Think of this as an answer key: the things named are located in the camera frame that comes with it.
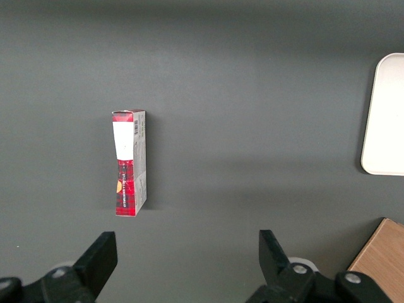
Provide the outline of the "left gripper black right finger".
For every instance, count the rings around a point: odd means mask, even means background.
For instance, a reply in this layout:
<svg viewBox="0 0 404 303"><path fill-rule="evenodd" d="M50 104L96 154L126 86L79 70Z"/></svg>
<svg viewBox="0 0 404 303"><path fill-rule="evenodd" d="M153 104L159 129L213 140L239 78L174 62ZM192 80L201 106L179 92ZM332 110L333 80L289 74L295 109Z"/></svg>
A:
<svg viewBox="0 0 404 303"><path fill-rule="evenodd" d="M327 278L302 262L291 262L271 230L259 231L259 265L266 283L248 302L391 302L369 276L357 271Z"/></svg>

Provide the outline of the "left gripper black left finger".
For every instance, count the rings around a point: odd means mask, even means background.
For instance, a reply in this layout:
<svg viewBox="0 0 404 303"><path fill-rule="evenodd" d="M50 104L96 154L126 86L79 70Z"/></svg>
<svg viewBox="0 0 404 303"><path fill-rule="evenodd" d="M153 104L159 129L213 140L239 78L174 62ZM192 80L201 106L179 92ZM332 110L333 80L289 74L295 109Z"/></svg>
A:
<svg viewBox="0 0 404 303"><path fill-rule="evenodd" d="M28 285L2 277L1 302L95 302L116 265L116 233L102 232L71 266L58 266Z"/></svg>

